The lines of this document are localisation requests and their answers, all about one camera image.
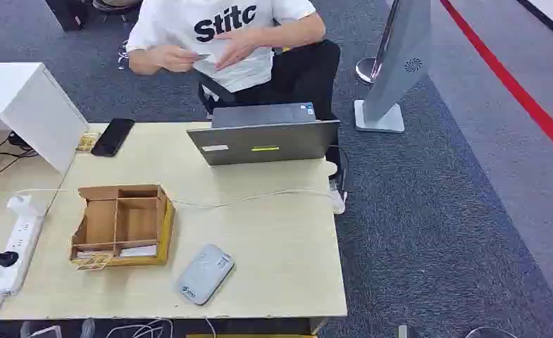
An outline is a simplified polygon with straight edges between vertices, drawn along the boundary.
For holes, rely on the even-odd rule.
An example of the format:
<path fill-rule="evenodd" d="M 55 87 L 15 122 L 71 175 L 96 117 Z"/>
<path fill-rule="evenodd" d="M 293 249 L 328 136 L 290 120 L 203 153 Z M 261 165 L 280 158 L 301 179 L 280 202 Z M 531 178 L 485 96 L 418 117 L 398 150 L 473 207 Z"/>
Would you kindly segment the person's right hand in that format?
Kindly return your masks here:
<path fill-rule="evenodd" d="M 155 46 L 149 53 L 155 66 L 173 73 L 185 73 L 201 59 L 199 54 L 176 45 Z"/>

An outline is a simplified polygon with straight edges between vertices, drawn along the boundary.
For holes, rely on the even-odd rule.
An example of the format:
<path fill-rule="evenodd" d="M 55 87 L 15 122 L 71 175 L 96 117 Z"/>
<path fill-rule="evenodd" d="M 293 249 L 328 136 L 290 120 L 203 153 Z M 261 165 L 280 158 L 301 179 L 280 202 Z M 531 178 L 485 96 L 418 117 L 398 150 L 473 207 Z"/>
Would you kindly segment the person's left hand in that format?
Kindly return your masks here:
<path fill-rule="evenodd" d="M 228 40 L 222 56 L 215 63 L 216 70 L 230 67 L 246 59 L 261 45 L 262 30 L 246 28 L 233 30 L 216 36 L 218 40 Z"/>

